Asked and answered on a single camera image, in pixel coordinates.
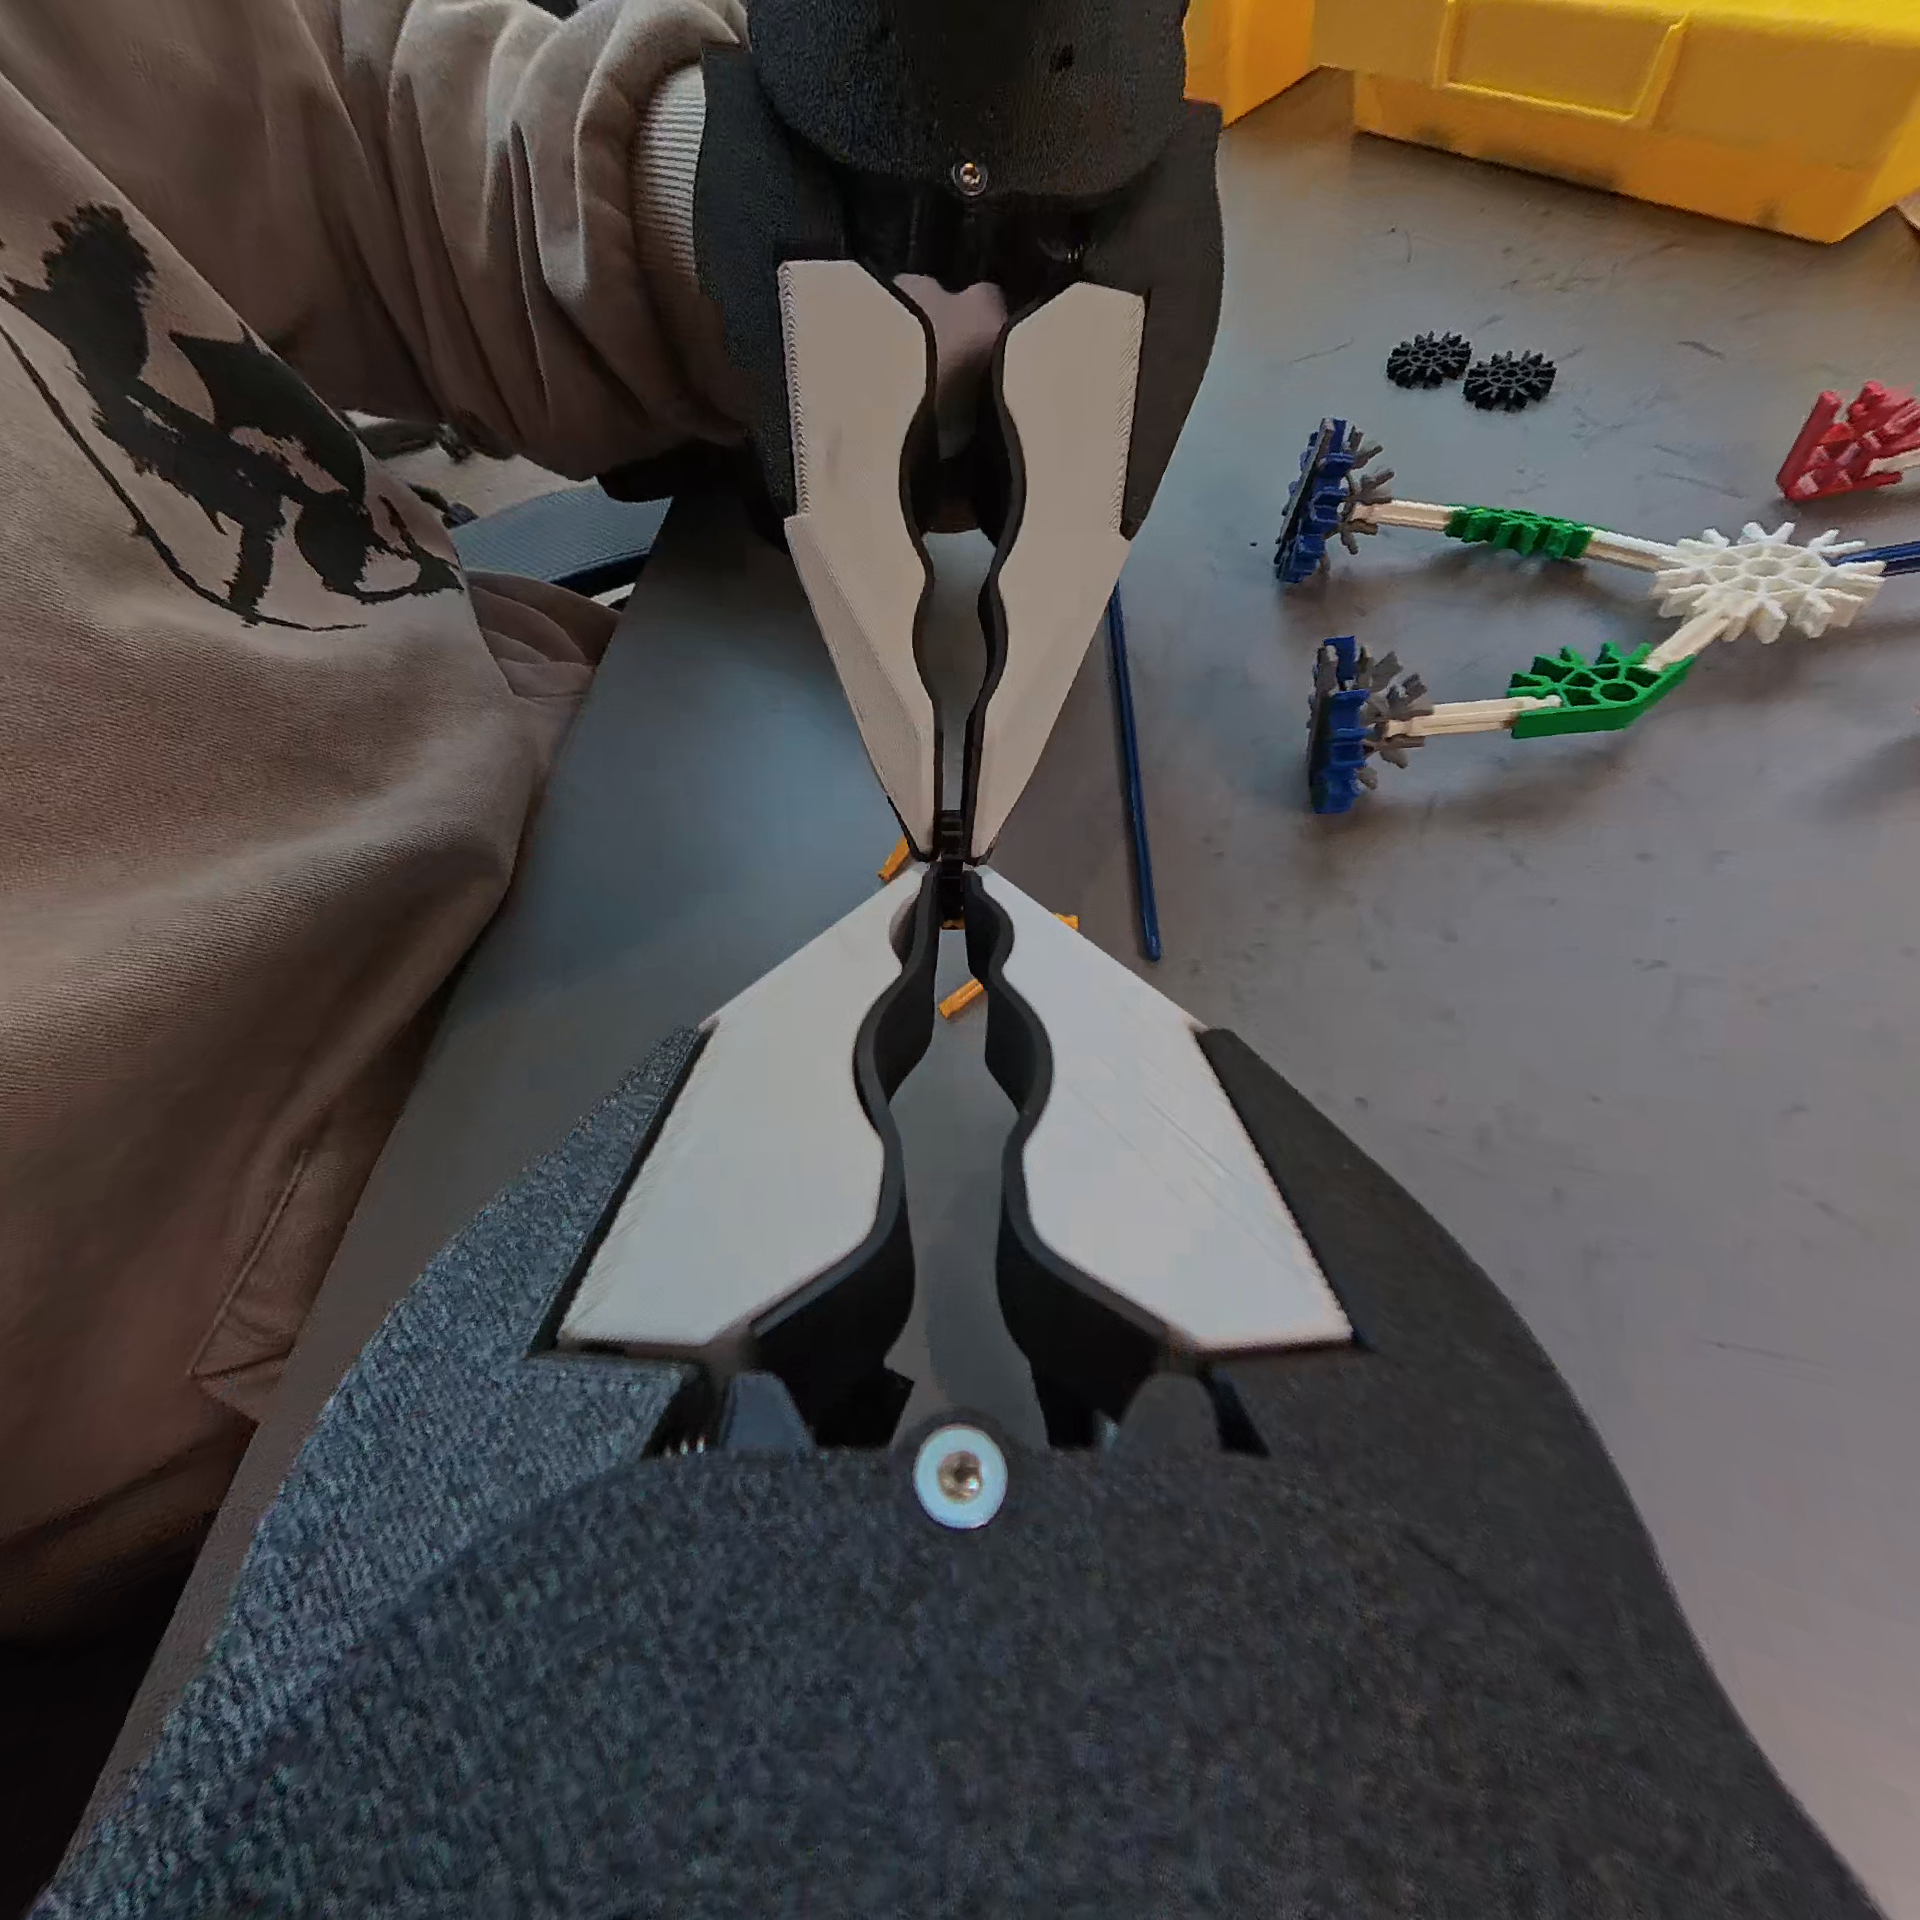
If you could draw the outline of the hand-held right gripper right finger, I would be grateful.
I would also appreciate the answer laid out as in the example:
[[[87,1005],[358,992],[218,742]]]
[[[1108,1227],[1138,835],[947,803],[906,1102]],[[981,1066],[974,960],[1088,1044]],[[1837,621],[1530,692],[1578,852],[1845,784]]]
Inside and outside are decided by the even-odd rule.
[[[1039,1392],[1117,1419],[1162,1373],[1317,1352],[1354,1320],[1269,1168],[1231,1037],[988,869],[966,877],[983,1058],[1014,1111],[997,1293]]]

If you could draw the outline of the grey desk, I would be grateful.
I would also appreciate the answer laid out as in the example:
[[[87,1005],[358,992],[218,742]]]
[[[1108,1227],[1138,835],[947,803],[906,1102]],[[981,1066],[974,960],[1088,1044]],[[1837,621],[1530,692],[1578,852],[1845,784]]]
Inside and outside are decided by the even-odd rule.
[[[1916,379],[1916,231],[1836,244],[1342,130],[1323,76],[1222,140],[1227,293],[1206,384],[1120,580],[1166,957],[1135,954],[1108,670],[1091,658],[1011,820],[1031,896],[1242,1034],[1488,1271],[1572,1382],[1687,1618],[1766,1757],[1886,1915],[1916,1915],[1916,586],[1837,637],[1710,648],[1630,731],[1429,750],[1317,822],[1307,647],[1356,628],[1439,684],[1650,632],[1606,567],[1382,534],[1276,587],[1285,470],[1317,402],[1399,480],[1642,534],[1789,512],[1770,493],[1813,389]],[[1540,348],[1520,416],[1394,391],[1392,340]],[[855,765],[788,565],[719,498],[662,517],[608,664],[469,963],[422,1079],[294,1343],[90,1814],[195,1688],[271,1480],[350,1348],[508,1178],[610,1096],[643,1043],[707,1015],[872,887],[879,791]],[[1206,1677],[1187,1747],[1147,1747],[1133,1636],[1007,1574],[931,1599],[933,1677],[989,1684],[951,1772],[923,1709],[877,1757],[879,1862],[816,1874],[752,1839],[771,1890],[660,1915],[1283,1915],[1229,1860],[1247,1782],[1246,1607],[1202,1624],[1178,1568],[1146,1624]]]

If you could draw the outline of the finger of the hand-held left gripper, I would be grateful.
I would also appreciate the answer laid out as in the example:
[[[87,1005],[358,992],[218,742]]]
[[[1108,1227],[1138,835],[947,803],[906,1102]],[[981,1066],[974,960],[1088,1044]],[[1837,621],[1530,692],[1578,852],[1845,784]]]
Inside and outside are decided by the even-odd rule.
[[[852,258],[776,277],[796,509],[783,539],[879,788],[912,846],[936,835],[941,731],[920,675],[931,562],[910,455],[931,424],[920,311]]]
[[[968,858],[1006,827],[1130,556],[1120,527],[1146,302],[1079,280],[1011,324],[994,391],[1012,501],[983,616],[992,685],[974,708]]]

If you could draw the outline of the colourful toy rod model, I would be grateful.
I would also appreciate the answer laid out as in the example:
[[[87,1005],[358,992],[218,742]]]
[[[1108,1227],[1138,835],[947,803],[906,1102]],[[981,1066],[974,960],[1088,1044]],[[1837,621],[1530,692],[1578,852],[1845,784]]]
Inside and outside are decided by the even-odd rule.
[[[1356,635],[1323,639],[1311,655],[1302,787],[1318,818],[1350,814],[1384,765],[1407,767],[1432,740],[1503,733],[1515,740],[1616,733],[1637,724],[1718,643],[1823,637],[1875,606],[1893,579],[1916,575],[1916,542],[1870,546],[1839,533],[1794,536],[1792,524],[1740,533],[1706,531],[1654,542],[1488,503],[1394,496],[1380,446],[1348,418],[1323,416],[1306,439],[1287,487],[1276,542],[1283,587],[1328,571],[1334,546],[1407,531],[1555,565],[1597,562],[1643,579],[1671,628],[1627,648],[1583,655],[1572,647],[1531,658],[1501,695],[1442,703],[1392,654]]]

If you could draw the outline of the person's beige shirt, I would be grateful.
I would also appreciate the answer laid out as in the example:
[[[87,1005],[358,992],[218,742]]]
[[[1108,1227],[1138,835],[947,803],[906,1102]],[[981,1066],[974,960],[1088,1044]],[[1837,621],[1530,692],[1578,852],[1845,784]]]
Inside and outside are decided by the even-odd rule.
[[[4,1640],[197,1547],[613,632],[282,346],[299,7],[4,4]]]

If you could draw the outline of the person's left forearm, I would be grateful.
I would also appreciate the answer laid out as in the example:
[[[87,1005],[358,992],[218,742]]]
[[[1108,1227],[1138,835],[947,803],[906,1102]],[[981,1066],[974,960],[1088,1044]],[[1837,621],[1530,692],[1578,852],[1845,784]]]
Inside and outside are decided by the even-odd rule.
[[[582,478],[739,444],[747,395],[693,260],[740,4],[302,4],[326,71],[326,234],[278,336],[332,402]]]

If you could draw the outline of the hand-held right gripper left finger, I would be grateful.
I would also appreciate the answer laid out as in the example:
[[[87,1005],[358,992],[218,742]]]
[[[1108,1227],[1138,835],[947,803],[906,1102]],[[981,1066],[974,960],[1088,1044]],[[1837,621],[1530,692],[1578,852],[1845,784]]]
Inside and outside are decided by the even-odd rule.
[[[775,1375],[804,1419],[896,1419],[914,1303],[894,1096],[935,1026],[941,885],[906,867],[710,1015],[594,1223],[559,1352]]]

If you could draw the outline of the yellow plastic bin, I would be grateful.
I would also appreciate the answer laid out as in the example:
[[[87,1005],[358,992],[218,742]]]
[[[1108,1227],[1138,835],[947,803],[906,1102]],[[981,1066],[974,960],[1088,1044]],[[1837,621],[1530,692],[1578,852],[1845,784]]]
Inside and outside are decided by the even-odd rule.
[[[1356,130],[1830,244],[1916,199],[1916,3],[1320,3]]]
[[[1187,94],[1219,107],[1224,128],[1279,96],[1306,90],[1318,125],[1354,132],[1354,83],[1320,55],[1348,50],[1356,3],[1188,3],[1183,19]]]

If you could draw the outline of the long blue toy rod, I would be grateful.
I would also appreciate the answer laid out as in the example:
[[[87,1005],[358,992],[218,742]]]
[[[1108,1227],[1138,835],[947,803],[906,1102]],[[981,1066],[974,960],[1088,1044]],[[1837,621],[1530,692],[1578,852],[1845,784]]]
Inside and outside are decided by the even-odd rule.
[[[1117,587],[1110,592],[1107,606],[1107,647],[1120,755],[1120,797],[1131,847],[1138,949],[1147,965],[1156,965],[1163,955],[1162,914],[1146,818],[1146,784],[1138,750],[1135,692],[1131,679],[1125,612]]]

